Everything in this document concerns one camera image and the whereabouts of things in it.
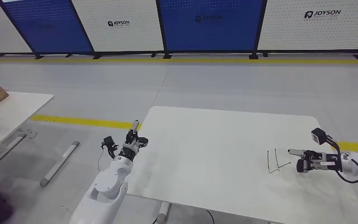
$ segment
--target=pegboard wall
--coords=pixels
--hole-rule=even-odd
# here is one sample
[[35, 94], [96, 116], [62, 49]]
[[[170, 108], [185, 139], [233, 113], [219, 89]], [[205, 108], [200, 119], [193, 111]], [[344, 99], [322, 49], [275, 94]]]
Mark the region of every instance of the pegboard wall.
[[358, 0], [268, 0], [258, 49], [358, 49]]
[[35, 52], [92, 52], [70, 0], [8, 1], [3, 5]]
[[262, 0], [159, 0], [171, 51], [253, 50]]
[[156, 0], [73, 0], [97, 52], [163, 50]]
[[29, 53], [21, 35], [17, 32], [4, 10], [0, 8], [0, 53]]

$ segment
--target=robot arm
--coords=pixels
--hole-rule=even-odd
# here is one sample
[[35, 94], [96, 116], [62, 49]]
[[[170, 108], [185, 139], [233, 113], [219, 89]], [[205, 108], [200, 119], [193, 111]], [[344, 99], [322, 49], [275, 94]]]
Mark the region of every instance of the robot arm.
[[113, 223], [128, 189], [125, 178], [131, 172], [133, 159], [139, 153], [139, 149], [148, 144], [146, 138], [138, 137], [138, 126], [139, 122], [136, 120], [117, 156], [114, 155], [114, 151], [117, 150], [118, 145], [114, 143], [112, 137], [108, 136], [103, 140], [102, 149], [106, 146], [113, 160], [108, 169], [102, 170], [96, 176], [74, 211], [71, 224]]
[[338, 176], [345, 182], [354, 184], [357, 181], [345, 179], [340, 172], [351, 176], [358, 176], [358, 153], [344, 152], [341, 153], [338, 144], [320, 128], [311, 132], [312, 138], [318, 144], [328, 143], [337, 150], [337, 154], [326, 154], [324, 152], [315, 152], [311, 150], [289, 149], [288, 153], [299, 156], [296, 169], [300, 173], [308, 173], [310, 170], [334, 170]]

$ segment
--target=yellow floor line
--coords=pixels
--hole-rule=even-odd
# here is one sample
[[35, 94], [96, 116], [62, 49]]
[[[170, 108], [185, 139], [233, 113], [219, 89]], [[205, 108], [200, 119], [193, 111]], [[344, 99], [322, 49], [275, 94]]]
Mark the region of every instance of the yellow floor line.
[[112, 120], [98, 120], [98, 119], [84, 119], [84, 118], [70, 118], [65, 116], [49, 116], [37, 114], [31, 117], [31, 120], [39, 122], [55, 122], [64, 124], [78, 124], [95, 127], [106, 127], [106, 128], [119, 128], [119, 129], [130, 129], [132, 122], [117, 122]]
[[[77, 124], [77, 125], [86, 125], [86, 126], [95, 126], [95, 127], [105, 127], [105, 128], [119, 128], [119, 129], [130, 129], [132, 122], [117, 122], [112, 120], [98, 120], [98, 119], [85, 119], [85, 118], [70, 118], [65, 116], [50, 116], [37, 114], [31, 117], [31, 120], [36, 120], [40, 122], [55, 122], [55, 123], [64, 123], [64, 124]], [[338, 145], [341, 148], [341, 151], [355, 151], [358, 152], [358, 143], [355, 142], [339, 142]]]
[[33, 62], [33, 63], [78, 63], [78, 62], [160, 62], [160, 63], [253, 63], [253, 64], [358, 64], [358, 60], [333, 60], [333, 59], [205, 59], [205, 58], [182, 58], [182, 59], [161, 59], [161, 58], [112, 58], [112, 59], [16, 59], [16, 58], [4, 58], [0, 59], [0, 62]]
[[341, 151], [358, 152], [358, 143], [356, 142], [338, 142], [338, 145], [340, 146]]

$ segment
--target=blue pegboard panel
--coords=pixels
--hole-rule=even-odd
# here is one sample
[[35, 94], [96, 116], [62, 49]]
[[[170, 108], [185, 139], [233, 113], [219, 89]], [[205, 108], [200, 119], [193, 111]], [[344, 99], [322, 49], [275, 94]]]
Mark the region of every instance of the blue pegboard panel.
[[160, 0], [170, 51], [253, 50], [262, 0]]
[[70, 0], [24, 0], [4, 6], [36, 53], [92, 51]]

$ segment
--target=tabletop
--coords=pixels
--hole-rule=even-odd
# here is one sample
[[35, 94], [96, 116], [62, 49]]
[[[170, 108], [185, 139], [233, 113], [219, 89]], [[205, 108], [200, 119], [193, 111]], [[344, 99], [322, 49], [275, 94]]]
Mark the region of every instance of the tabletop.
[[9, 96], [0, 102], [0, 143], [54, 96], [26, 92], [7, 93]]
[[[128, 194], [277, 223], [358, 223], [350, 184], [333, 171], [298, 174], [298, 157], [287, 153], [332, 153], [312, 140], [316, 127], [309, 116], [154, 106]], [[291, 164], [269, 174], [275, 149], [279, 165]]]

